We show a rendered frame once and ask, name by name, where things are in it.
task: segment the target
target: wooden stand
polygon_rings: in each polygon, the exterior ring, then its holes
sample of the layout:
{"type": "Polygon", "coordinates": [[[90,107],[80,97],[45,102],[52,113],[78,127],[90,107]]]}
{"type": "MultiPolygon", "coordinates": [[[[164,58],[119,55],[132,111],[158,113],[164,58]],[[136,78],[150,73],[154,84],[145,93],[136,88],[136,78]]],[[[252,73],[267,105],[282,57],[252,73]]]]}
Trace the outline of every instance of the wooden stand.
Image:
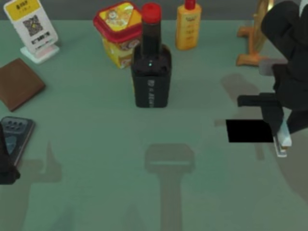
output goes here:
{"type": "Polygon", "coordinates": [[[254,28],[248,26],[242,26],[237,32],[237,37],[248,37],[248,54],[240,54],[237,57],[236,65],[252,65],[259,66],[259,62],[262,59],[266,59],[265,56],[259,56],[258,52],[254,50],[254,28]]]}

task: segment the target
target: table surface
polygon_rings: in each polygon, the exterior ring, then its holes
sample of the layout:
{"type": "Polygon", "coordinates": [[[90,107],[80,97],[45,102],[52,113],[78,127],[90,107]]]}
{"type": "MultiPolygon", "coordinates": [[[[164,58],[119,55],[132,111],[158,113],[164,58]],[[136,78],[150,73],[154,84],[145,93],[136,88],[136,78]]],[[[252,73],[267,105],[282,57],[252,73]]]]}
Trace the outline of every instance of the table surface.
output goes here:
{"type": "MultiPolygon", "coordinates": [[[[177,222],[183,231],[307,230],[307,131],[293,136],[284,159],[272,145],[227,141],[224,119],[260,118],[258,108],[237,108],[237,95],[267,92],[273,84],[257,68],[235,65],[246,51],[246,40],[236,37],[245,23],[202,22],[198,48],[177,51],[175,22],[163,22],[173,54],[170,101],[149,110],[136,108],[129,69],[107,58],[91,21],[54,21],[61,52],[41,65],[22,56],[13,27],[0,22],[0,65],[21,57],[47,85],[14,113],[0,104],[2,116],[36,123],[21,179],[0,187],[0,230],[157,231],[160,207],[171,206],[182,215],[170,218],[176,231],[177,222]],[[183,168],[172,172],[156,163],[159,178],[145,167],[152,144],[167,144],[174,161],[181,161],[179,152],[189,154],[182,145],[194,153],[180,187],[172,176],[183,168]]],[[[269,43],[262,53],[280,56],[269,43]]]]}

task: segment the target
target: yellow bottle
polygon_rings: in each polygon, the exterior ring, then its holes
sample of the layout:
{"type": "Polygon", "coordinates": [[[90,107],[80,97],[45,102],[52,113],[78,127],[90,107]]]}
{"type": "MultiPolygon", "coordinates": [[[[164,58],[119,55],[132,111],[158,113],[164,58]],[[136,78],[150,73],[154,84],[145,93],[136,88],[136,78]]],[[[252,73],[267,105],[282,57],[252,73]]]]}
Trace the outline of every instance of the yellow bottle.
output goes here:
{"type": "Polygon", "coordinates": [[[201,6],[196,0],[185,0],[185,4],[178,7],[176,47],[179,50],[197,46],[201,12],[201,6]]]}

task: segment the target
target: red cap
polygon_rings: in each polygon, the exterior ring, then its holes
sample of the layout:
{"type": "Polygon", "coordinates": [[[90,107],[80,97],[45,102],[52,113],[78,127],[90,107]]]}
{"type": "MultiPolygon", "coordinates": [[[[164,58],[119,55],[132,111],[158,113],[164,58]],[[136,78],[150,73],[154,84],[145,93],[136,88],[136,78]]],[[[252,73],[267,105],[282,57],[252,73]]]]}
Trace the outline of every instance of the red cap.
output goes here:
{"type": "Polygon", "coordinates": [[[157,3],[147,3],[144,4],[141,10],[142,20],[145,23],[159,23],[162,19],[162,10],[157,3]]]}
{"type": "Polygon", "coordinates": [[[185,0],[185,9],[193,10],[196,7],[196,0],[185,0]]]}

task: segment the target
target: brown leather pouch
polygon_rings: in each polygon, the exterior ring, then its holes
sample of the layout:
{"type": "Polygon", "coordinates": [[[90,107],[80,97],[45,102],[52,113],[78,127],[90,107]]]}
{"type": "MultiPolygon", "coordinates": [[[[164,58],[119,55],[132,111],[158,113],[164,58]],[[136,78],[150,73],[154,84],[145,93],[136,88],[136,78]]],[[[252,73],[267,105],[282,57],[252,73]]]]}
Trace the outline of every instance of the brown leather pouch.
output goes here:
{"type": "Polygon", "coordinates": [[[44,88],[44,82],[21,59],[0,68],[0,100],[11,112],[44,88]]]}

